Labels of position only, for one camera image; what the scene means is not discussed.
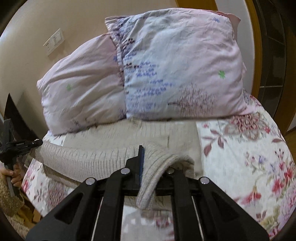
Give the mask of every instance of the beige sweater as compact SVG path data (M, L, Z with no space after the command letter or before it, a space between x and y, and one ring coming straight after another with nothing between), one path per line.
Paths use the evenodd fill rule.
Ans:
M191 177L200 176L200 144L194 121L144 122L123 120L67 134L64 146L48 142L31 156L54 171L82 182L103 179L125 166L128 158L145 148L144 170L137 206L151 208L155 186L171 165Z

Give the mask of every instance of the metal rivet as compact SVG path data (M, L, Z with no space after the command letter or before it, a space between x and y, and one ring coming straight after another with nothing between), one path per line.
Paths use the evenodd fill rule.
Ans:
M174 170L173 168L171 168L171 167L169 167L169 168L166 170L167 174L173 174L174 171L175 171L175 170Z
M95 183L95 181L96 180L94 178L90 177L90 178L86 179L85 183L87 185L93 185Z
M207 177L202 177L202 178L200 179L200 182L201 182L202 184L209 184L209 183L210 183L210 180L209 180Z
M123 174L123 175L126 175L126 174L129 174L130 173L130 169L128 169L127 167L125 167L125 168L123 168L123 169L121 169L121 174Z

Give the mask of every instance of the floral blanket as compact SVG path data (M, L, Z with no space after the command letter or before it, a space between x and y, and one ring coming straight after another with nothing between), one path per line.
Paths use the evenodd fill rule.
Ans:
M209 177L273 238L296 207L296 166L277 125L259 101L244 93L256 112L223 119L197 121L204 176ZM44 140L63 145L64 136L47 134ZM46 215L73 188L47 177L33 160L22 188ZM121 240L174 240L172 214L143 213L124 206Z

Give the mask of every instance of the human hand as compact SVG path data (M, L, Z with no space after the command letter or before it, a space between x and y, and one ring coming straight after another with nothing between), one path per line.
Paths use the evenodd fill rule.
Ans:
M20 174L20 166L15 164L13 166L13 171L5 168L0 169L0 178L7 185L6 176L11 177L11 183L20 188L22 186L22 176Z

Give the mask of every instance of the beige wall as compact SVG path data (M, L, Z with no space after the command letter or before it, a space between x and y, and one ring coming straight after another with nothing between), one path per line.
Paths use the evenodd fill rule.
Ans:
M292 122L291 122L291 124L290 124L290 126L288 128L288 131L293 129L294 127L296 127L296 114L295 114L295 116L294 116L294 118L293 118L293 120L292 120Z
M28 0L0 37L0 111L8 93L39 137L46 131L36 82L58 60L105 33L105 17L176 7L175 0ZM65 42L50 56L43 44L59 28Z

